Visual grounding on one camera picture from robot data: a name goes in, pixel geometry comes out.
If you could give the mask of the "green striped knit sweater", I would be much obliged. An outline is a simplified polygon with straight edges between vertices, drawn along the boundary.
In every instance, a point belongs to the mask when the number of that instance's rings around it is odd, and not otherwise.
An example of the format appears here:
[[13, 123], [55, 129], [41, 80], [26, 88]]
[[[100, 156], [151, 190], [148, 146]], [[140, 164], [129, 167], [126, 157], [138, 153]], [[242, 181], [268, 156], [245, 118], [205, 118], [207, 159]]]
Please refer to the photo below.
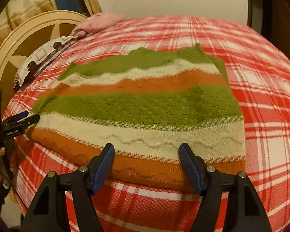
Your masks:
[[221, 172], [245, 169], [244, 116], [224, 61], [199, 44], [72, 63], [31, 112], [40, 120], [27, 136], [78, 165], [112, 143], [121, 181], [185, 189], [183, 143]]

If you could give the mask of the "white patterned pillow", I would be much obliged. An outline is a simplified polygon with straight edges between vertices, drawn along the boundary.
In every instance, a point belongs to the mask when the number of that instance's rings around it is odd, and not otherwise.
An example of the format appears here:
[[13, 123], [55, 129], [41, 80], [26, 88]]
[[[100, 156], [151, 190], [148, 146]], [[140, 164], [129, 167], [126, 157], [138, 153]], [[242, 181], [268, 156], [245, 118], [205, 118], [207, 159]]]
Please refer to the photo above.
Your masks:
[[64, 50], [73, 45], [76, 40], [77, 37], [74, 36], [61, 36], [37, 48], [17, 70], [13, 88], [22, 87], [28, 79], [36, 78]]

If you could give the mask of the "beige wooden headboard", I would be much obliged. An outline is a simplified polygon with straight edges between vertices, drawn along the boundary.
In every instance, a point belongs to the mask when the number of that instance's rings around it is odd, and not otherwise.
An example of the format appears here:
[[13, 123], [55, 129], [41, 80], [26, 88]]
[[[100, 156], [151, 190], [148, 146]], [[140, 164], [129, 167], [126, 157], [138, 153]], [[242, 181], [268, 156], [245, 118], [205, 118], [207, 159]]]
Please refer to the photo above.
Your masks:
[[15, 73], [28, 56], [49, 40], [68, 36], [86, 18], [70, 10], [53, 10], [26, 20], [9, 34], [0, 46], [1, 115], [15, 94]]

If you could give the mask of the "beige floral curtain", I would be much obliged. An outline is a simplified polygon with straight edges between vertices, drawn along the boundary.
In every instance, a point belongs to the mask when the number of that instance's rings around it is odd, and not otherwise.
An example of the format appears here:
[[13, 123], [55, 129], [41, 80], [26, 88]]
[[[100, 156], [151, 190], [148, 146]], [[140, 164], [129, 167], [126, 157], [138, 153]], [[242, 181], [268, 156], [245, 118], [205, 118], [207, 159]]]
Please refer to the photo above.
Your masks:
[[71, 10], [87, 17], [102, 12], [98, 0], [10, 0], [0, 13], [0, 46], [23, 22], [53, 10]]

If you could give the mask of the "red plaid bed sheet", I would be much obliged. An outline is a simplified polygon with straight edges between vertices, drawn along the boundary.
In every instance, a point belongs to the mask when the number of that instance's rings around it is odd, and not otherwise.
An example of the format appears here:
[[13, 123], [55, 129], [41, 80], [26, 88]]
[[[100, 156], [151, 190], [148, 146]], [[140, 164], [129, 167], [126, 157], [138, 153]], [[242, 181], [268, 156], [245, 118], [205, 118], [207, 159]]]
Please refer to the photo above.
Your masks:
[[[273, 231], [290, 225], [290, 61], [243, 24], [194, 16], [122, 21], [72, 45], [11, 99], [5, 116], [30, 110], [71, 62], [78, 64], [139, 47], [171, 51], [200, 44], [221, 58], [245, 118], [246, 171]], [[105, 231], [188, 231], [200, 197], [109, 179], [93, 197]]]

